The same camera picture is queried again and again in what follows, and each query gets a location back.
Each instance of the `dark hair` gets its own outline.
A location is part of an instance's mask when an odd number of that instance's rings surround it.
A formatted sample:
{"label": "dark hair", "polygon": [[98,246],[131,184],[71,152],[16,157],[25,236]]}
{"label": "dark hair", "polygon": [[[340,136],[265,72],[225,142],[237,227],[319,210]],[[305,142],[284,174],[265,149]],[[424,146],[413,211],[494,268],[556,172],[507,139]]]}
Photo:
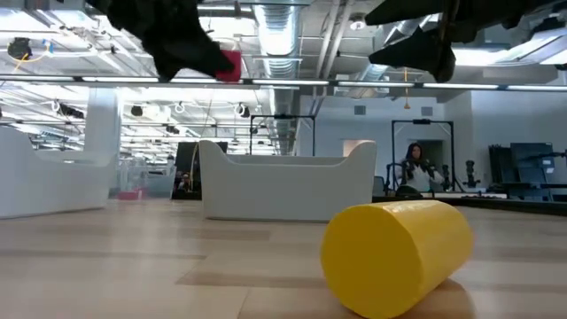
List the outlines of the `dark hair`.
{"label": "dark hair", "polygon": [[420,151],[420,153],[419,153],[419,159],[418,159],[418,160],[421,160],[421,159],[422,159],[422,157],[423,157],[423,147],[422,147],[420,144],[418,144],[418,143],[412,143],[412,144],[410,144],[410,145],[408,146],[408,152],[406,152],[406,160],[413,160],[413,159],[414,159],[414,156],[412,155],[412,152],[414,151],[414,147],[416,147],[416,146],[419,147],[419,151]]}
{"label": "dark hair", "polygon": [[[419,147],[419,151],[420,151],[419,152],[419,159],[414,159],[414,156],[412,155],[412,152],[414,151],[414,148],[416,146]],[[425,167],[425,165],[422,165],[422,158],[423,158],[423,147],[418,143],[410,144],[408,146],[408,152],[406,152],[406,161],[410,165],[410,168],[417,166],[425,172],[427,168]],[[413,174],[408,174],[408,177],[409,177],[409,179],[414,178]]]}

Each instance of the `person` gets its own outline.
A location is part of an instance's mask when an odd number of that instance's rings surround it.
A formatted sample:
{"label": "person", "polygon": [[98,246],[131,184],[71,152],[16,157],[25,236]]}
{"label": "person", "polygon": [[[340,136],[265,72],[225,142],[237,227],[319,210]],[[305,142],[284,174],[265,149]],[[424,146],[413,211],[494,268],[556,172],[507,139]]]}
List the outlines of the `person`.
{"label": "person", "polygon": [[189,178],[188,173],[183,174],[182,180],[179,183],[179,186],[177,186],[177,190],[189,192],[189,190],[190,190],[190,178]]}
{"label": "person", "polygon": [[418,143],[409,145],[406,158],[396,167],[396,177],[401,179],[401,186],[396,192],[401,196],[420,196],[421,192],[431,189],[430,182],[443,183],[443,177],[423,158],[423,149]]}

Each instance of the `red object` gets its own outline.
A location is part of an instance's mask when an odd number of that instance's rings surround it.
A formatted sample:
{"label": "red object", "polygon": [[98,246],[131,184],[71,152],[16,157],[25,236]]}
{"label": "red object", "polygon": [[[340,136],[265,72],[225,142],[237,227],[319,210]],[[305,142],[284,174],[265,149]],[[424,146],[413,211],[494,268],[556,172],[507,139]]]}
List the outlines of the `red object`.
{"label": "red object", "polygon": [[242,70],[242,52],[240,51],[230,51],[221,50],[222,53],[232,62],[234,69],[232,72],[217,72],[216,78],[223,82],[238,82],[240,81],[241,70]]}
{"label": "red object", "polygon": [[135,188],[132,191],[120,191],[117,198],[119,200],[139,200],[146,197],[146,190],[143,188]]}

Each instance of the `metal frame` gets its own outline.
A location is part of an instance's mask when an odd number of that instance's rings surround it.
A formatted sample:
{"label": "metal frame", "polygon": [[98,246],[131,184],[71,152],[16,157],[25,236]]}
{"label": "metal frame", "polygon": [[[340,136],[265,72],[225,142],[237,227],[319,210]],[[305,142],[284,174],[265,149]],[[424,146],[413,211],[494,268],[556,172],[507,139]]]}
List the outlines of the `metal frame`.
{"label": "metal frame", "polygon": [[310,119],[313,122],[313,156],[315,156],[315,116],[314,115],[251,115],[250,116],[250,155],[252,155],[252,136],[254,131],[254,119],[274,119],[274,120],[301,120]]}
{"label": "metal frame", "polygon": [[[457,183],[456,176],[454,175],[454,123],[453,121],[433,121],[433,120],[393,120],[392,121],[392,164],[396,163],[396,136],[395,129],[396,123],[410,123],[414,125],[431,125],[431,124],[448,124],[450,127],[449,135],[451,137],[451,187],[456,191],[455,185]],[[395,169],[392,170],[392,189],[395,191],[396,173]]]}

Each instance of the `wall vent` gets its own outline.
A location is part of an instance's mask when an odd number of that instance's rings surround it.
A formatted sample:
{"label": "wall vent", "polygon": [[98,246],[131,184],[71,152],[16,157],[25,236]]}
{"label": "wall vent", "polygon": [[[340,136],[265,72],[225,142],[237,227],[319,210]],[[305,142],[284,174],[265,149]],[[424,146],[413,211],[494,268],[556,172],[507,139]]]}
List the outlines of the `wall vent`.
{"label": "wall vent", "polygon": [[366,106],[365,105],[355,105],[354,106],[354,115],[366,115]]}
{"label": "wall vent", "polygon": [[422,116],[433,116],[433,106],[423,106]]}

